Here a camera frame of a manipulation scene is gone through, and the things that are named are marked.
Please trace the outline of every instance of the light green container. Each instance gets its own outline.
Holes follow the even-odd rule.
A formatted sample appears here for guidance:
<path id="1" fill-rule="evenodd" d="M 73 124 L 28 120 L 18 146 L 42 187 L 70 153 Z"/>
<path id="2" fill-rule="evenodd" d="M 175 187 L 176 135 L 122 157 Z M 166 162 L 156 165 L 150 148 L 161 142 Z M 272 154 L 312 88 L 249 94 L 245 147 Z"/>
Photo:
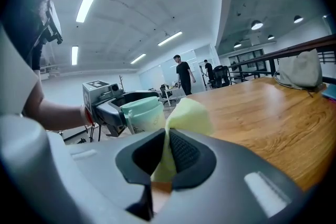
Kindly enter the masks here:
<path id="1" fill-rule="evenodd" d="M 148 97 L 121 106 L 131 133 L 157 131 L 165 127 L 163 104 L 158 97 Z"/>

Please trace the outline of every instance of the man in black shirt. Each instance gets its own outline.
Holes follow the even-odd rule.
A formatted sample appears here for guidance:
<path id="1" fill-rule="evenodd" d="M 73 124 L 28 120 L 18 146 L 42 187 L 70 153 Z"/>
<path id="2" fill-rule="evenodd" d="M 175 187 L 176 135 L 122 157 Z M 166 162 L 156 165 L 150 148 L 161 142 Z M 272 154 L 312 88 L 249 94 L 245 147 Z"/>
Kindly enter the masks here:
<path id="1" fill-rule="evenodd" d="M 40 76 L 42 46 L 47 41 L 36 44 L 40 32 L 47 21 L 46 11 L 49 0 L 8 0 L 1 17 L 6 33 L 17 52 Z M 24 113 L 48 130 L 66 130 L 84 124 L 91 124 L 92 118 L 84 106 L 65 106 L 45 99 L 41 81 L 38 80 L 31 91 Z"/>
<path id="2" fill-rule="evenodd" d="M 213 70 L 212 70 L 212 65 L 211 63 L 208 62 L 208 60 L 204 60 L 205 62 L 205 69 L 206 69 L 206 76 L 209 77 L 209 80 L 214 80 L 214 73 L 213 73 Z"/>
<path id="3" fill-rule="evenodd" d="M 179 85 L 178 86 L 182 86 L 182 89 L 183 89 L 185 95 L 190 95 L 191 94 L 190 77 L 193 78 L 193 83 L 195 83 L 196 80 L 194 78 L 194 75 L 191 72 L 188 63 L 181 61 L 181 56 L 180 55 L 175 55 L 174 60 L 175 60 L 175 62 L 178 63 L 178 65 L 176 67 L 176 73 L 179 75 Z"/>

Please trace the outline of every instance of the black shirt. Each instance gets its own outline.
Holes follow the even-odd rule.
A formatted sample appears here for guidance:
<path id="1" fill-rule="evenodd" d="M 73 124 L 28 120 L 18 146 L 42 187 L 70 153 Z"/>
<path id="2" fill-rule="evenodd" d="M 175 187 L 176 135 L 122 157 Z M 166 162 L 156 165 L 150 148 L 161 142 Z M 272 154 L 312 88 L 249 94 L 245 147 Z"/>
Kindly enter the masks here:
<path id="1" fill-rule="evenodd" d="M 176 73 L 180 75 L 181 81 L 190 81 L 190 74 L 188 69 L 190 69 L 190 67 L 187 62 L 181 62 L 179 65 L 177 65 Z"/>
<path id="2" fill-rule="evenodd" d="M 5 31 L 23 60 L 33 69 L 40 69 L 42 43 L 34 47 L 43 29 L 39 15 L 44 0 L 8 0 L 1 17 Z"/>
<path id="3" fill-rule="evenodd" d="M 208 76 L 210 77 L 210 76 L 212 76 L 212 65 L 211 65 L 211 63 L 209 63 L 209 62 L 207 62 L 206 64 L 205 64 L 205 69 L 207 69 L 208 70 Z"/>

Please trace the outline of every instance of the table leg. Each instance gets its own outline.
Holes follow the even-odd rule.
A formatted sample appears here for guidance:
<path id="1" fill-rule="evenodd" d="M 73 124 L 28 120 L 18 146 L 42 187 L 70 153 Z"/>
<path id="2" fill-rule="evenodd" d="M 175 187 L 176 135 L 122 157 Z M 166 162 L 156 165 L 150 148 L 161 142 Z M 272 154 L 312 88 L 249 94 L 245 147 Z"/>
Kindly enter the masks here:
<path id="1" fill-rule="evenodd" d="M 166 93 L 166 96 L 167 96 L 168 104 L 169 104 L 169 106 L 171 106 L 170 101 L 169 101 L 169 97 L 168 97 L 168 93 L 166 91 L 165 91 L 165 93 Z"/>

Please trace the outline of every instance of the wood grain surface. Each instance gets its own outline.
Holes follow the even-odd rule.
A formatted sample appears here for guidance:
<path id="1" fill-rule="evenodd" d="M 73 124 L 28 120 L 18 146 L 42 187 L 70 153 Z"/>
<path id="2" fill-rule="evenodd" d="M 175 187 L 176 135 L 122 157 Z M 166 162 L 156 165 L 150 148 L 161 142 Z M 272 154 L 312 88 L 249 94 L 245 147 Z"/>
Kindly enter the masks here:
<path id="1" fill-rule="evenodd" d="M 336 147 L 336 106 L 321 91 L 312 96 L 264 77 L 188 98 L 209 111 L 213 137 L 251 149 L 307 190 Z"/>

